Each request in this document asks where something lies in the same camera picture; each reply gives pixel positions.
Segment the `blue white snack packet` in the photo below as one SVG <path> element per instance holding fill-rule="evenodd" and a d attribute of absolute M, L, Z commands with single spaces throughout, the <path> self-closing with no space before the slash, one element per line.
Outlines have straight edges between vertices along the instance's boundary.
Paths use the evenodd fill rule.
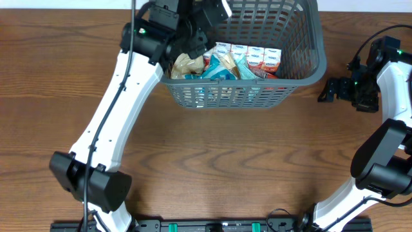
<path fill-rule="evenodd" d="M 202 74 L 184 74 L 185 79 L 197 81 L 227 81 L 238 80 L 237 75 L 226 67 L 226 60 L 222 56 L 211 55 L 209 67 Z M 205 101 L 217 101 L 221 98 L 228 98 L 232 93 L 231 87 L 219 86 L 195 86 L 193 88 L 184 87 L 182 90 L 183 99 L 189 101 L 193 99 L 200 104 Z"/>

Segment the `cream snack pouch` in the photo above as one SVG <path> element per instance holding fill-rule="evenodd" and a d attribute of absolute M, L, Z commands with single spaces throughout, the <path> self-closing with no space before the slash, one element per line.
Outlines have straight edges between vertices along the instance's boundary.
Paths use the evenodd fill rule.
<path fill-rule="evenodd" d="M 173 64 L 171 79 L 184 79 L 188 74 L 202 74 L 204 67 L 202 55 L 191 59 L 188 54 L 181 53 Z"/>

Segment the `multipack tissue packets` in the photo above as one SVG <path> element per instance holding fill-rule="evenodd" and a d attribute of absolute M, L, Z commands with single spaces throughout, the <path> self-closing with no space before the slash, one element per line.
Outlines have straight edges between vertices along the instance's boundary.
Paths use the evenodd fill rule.
<path fill-rule="evenodd" d="M 212 55 L 227 55 L 228 53 L 234 60 L 244 55 L 250 68 L 259 68 L 268 73 L 276 73 L 281 64 L 280 49 L 217 42 L 214 48 L 203 54 L 205 69 L 209 67 Z"/>

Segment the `orange long biscuit pack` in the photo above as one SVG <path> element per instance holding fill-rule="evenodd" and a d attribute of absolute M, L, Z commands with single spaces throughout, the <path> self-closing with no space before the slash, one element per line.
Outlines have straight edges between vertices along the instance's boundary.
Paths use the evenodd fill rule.
<path fill-rule="evenodd" d="M 250 71 L 260 79 L 277 79 L 277 76 L 275 76 L 273 73 L 266 72 L 262 69 L 259 68 L 251 68 Z M 278 87 L 278 88 L 269 88 L 266 87 L 264 90 L 285 90 L 286 87 Z"/>

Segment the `mint green wipes pack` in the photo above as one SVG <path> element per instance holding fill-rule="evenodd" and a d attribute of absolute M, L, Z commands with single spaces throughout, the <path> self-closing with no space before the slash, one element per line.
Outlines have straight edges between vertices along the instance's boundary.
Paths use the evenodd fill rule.
<path fill-rule="evenodd" d="M 246 86 L 237 87 L 236 90 L 240 93 L 246 93 L 247 99 L 253 99 L 259 90 L 257 87 L 252 87 L 252 81 L 256 80 L 257 77 L 250 71 L 246 55 L 240 55 L 235 62 L 240 73 L 240 80 L 247 83 Z"/>

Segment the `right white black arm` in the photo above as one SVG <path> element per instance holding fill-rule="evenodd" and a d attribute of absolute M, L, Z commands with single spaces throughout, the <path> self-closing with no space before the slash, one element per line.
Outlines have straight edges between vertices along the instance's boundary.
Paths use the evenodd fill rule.
<path fill-rule="evenodd" d="M 331 78 L 318 102 L 343 99 L 357 111 L 382 111 L 382 125 L 356 151 L 351 177 L 330 197 L 314 204 L 295 231 L 372 231 L 371 220 L 360 214 L 379 203 L 393 208 L 397 195 L 411 194 L 411 54 L 400 40 L 384 36 L 372 42 L 365 65 L 355 57 L 349 78 Z"/>

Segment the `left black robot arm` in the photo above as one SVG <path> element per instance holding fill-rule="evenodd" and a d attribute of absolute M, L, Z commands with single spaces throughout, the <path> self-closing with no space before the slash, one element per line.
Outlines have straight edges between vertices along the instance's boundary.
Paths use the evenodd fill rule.
<path fill-rule="evenodd" d="M 131 5 L 109 86 L 90 123 L 69 152 L 56 151 L 49 167 L 82 202 L 79 231 L 131 231 L 136 222 L 125 199 L 132 178 L 120 171 L 124 147 L 153 88 L 181 54 L 201 57 L 214 45 L 210 29 L 230 18 L 226 1 L 147 1 Z"/>

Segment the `brown beige snack pouch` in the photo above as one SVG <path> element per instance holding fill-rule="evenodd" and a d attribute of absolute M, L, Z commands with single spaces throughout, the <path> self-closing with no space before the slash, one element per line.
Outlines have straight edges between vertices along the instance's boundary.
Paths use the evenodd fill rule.
<path fill-rule="evenodd" d="M 240 73 L 239 73 L 238 67 L 232 55 L 230 53 L 227 53 L 221 56 L 221 60 L 224 66 L 226 67 L 226 69 L 228 69 L 237 79 L 239 79 Z"/>

